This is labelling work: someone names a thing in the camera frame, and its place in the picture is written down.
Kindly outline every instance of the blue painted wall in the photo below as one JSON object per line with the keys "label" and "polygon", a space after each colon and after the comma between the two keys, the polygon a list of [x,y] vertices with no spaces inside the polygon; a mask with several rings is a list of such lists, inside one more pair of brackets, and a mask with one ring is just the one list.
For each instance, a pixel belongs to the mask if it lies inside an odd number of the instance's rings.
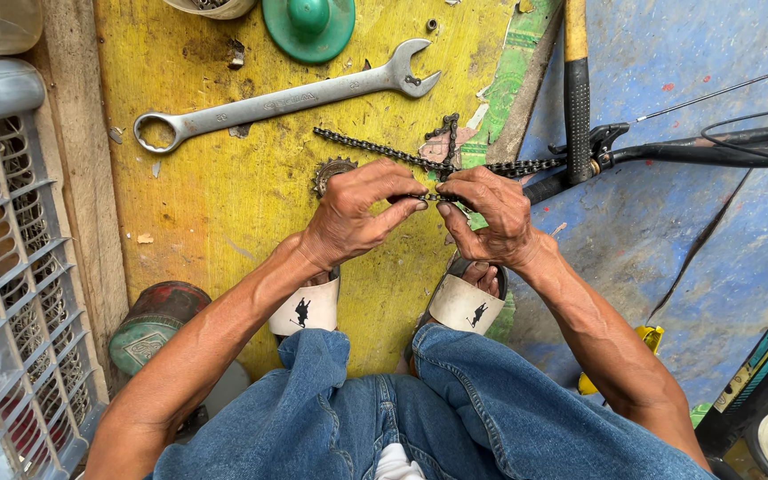
{"label": "blue painted wall", "polygon": [[[592,126],[679,104],[768,72],[768,3],[588,3]],[[521,159],[564,143],[560,42]],[[615,147],[697,136],[768,110],[768,80],[633,125]],[[768,119],[731,129],[768,125]],[[660,357],[692,405],[712,401],[768,326],[768,171],[653,162],[625,164],[533,208],[568,261],[632,325],[660,324]],[[698,236],[735,194],[716,230],[666,298]],[[513,282],[509,346],[573,388],[581,368],[535,293]]]}

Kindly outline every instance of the freewheel sprocket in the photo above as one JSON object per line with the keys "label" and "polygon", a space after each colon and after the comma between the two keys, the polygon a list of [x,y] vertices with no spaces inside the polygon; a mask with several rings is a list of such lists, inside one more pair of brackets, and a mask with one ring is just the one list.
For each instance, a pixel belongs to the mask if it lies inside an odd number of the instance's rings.
{"label": "freewheel sprocket", "polygon": [[316,177],[313,180],[313,191],[322,198],[325,194],[325,190],[328,188],[328,180],[334,175],[340,173],[350,172],[357,168],[357,161],[352,161],[351,158],[346,157],[343,159],[341,156],[337,156],[336,159],[328,158],[327,162],[320,162],[319,169],[316,170]]}

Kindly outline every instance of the combination wrench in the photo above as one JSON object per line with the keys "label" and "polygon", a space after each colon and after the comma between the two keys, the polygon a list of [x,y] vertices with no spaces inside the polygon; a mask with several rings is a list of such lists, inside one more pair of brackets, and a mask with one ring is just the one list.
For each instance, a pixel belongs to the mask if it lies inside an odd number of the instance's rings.
{"label": "combination wrench", "polygon": [[[371,92],[398,90],[408,96],[418,98],[428,93],[440,79],[439,70],[422,80],[415,78],[411,72],[412,55],[429,45],[431,42],[425,38],[411,38],[400,43],[393,50],[390,60],[378,68],[296,86],[280,92],[254,96],[232,104],[206,108],[190,114],[169,115],[161,112],[147,112],[135,119],[132,133],[138,143],[147,150],[157,154],[165,154],[174,150],[190,136],[214,132],[233,125],[267,119]],[[173,141],[165,147],[148,144],[141,137],[141,124],[144,120],[159,120],[169,125],[174,131]]]}

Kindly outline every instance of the jeans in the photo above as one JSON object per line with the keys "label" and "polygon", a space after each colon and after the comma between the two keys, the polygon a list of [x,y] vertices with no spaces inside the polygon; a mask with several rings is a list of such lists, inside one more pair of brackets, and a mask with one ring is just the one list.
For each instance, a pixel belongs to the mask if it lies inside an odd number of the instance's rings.
{"label": "jeans", "polygon": [[505,345],[426,324],[412,347],[419,378],[346,379],[345,334],[296,332],[278,349],[286,368],[166,448],[154,478],[371,480],[392,442],[429,479],[715,478]]}

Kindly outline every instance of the gray plastic crate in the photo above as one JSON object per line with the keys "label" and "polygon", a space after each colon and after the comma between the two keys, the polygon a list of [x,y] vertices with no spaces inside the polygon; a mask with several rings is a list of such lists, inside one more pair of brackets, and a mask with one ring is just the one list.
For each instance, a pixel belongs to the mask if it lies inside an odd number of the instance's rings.
{"label": "gray plastic crate", "polygon": [[34,123],[44,95],[0,59],[0,479],[68,478],[108,401]]}

